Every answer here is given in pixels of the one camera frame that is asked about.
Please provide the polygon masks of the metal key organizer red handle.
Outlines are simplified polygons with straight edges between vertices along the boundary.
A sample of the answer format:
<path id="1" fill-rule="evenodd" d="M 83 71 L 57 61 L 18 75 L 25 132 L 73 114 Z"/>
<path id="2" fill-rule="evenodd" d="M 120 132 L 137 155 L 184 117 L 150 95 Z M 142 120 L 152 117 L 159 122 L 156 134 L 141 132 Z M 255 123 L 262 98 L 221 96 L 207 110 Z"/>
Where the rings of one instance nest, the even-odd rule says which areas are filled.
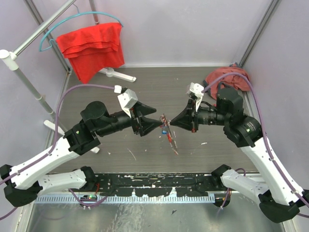
<path id="1" fill-rule="evenodd" d="M 177 147 L 176 141 L 174 140 L 172 131 L 170 130 L 168 119 L 166 118 L 164 114 L 162 114 L 160 116 L 160 120 L 162 122 L 162 125 L 160 126 L 162 134 L 165 134 L 167 136 L 171 149 L 176 155 L 178 155 L 179 154 L 178 147 Z"/>

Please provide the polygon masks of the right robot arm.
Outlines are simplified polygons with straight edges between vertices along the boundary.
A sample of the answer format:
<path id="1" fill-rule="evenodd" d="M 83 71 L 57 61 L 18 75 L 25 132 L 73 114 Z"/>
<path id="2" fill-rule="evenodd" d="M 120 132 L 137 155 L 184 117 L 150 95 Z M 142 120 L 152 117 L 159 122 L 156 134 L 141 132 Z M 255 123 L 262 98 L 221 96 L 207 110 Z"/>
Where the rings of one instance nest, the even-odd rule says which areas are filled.
<path id="1" fill-rule="evenodd" d="M 238 191 L 255 202 L 272 222 L 293 219 L 308 204 L 309 191 L 288 174 L 263 135 L 261 124 L 244 113 L 243 98 L 235 89 L 220 89 L 216 105 L 208 103 L 206 107 L 201 107 L 202 90 L 200 84 L 190 85 L 187 106 L 170 125 L 191 132 L 197 132 L 199 125 L 222 126 L 228 140 L 246 154 L 264 179 L 263 184 L 258 183 L 223 164 L 211 173 L 212 186 Z"/>

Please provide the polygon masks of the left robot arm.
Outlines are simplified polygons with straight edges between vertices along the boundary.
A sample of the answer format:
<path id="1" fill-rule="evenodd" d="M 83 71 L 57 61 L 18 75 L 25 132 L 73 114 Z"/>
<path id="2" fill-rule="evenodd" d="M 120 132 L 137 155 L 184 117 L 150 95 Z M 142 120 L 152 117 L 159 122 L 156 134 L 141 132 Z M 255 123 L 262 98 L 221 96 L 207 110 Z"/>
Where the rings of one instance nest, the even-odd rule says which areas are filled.
<path id="1" fill-rule="evenodd" d="M 129 112 L 130 116 L 123 111 L 110 115 L 104 103 L 93 101 L 88 104 L 81 111 L 81 121 L 65 132 L 55 145 L 17 166 L 1 166 L 0 176 L 6 184 L 5 198 L 14 207 L 21 207 L 46 193 L 65 189 L 94 190 L 97 178 L 91 167 L 83 166 L 62 174 L 50 174 L 50 171 L 99 146 L 99 137 L 126 128 L 145 136 L 162 125 L 160 120 L 147 118 L 156 109 L 143 103 L 136 102 Z"/>

